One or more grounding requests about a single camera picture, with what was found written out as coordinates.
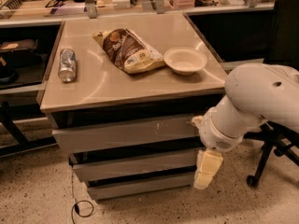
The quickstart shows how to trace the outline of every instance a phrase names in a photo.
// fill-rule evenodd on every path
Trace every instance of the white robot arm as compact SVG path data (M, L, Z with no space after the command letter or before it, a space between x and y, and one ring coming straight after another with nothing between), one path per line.
M267 121L299 133L299 72L283 65L247 63L225 80L223 99L203 117L194 117L206 147L199 152L194 186L206 188L219 170L222 153L241 143L245 133Z

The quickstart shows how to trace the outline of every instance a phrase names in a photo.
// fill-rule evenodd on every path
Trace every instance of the drawer front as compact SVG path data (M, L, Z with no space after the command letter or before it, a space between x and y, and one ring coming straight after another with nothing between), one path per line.
M111 199L138 193L145 193L163 189L173 189L190 186L194 181L194 172L163 176L140 180L139 182L128 182L119 185L109 185L96 188L88 188L87 191L94 200Z
M53 136L67 154L128 147L195 137L198 132L191 125L192 117L183 114L61 129L54 130Z
M181 167L194 166L198 149L139 156L132 159L93 162L74 165L81 182L108 179L127 175L140 175Z

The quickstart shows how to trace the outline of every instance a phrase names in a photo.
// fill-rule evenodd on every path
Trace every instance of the small white dish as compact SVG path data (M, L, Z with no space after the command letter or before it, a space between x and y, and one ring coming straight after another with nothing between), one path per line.
M174 72L182 76L199 72L207 63L205 54L196 49L185 47L169 49L164 54L164 61Z

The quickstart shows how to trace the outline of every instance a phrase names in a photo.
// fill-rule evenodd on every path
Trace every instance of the aluminum can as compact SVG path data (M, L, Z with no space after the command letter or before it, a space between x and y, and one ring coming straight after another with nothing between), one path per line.
M62 49L60 52L60 62L58 77L63 82L71 82L76 77L76 56L72 49Z

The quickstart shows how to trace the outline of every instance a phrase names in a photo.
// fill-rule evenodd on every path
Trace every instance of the chip bag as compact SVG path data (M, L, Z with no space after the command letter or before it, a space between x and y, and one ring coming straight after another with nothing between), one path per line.
M115 66L128 74L142 73L164 66L164 56L128 29L104 31L94 40Z

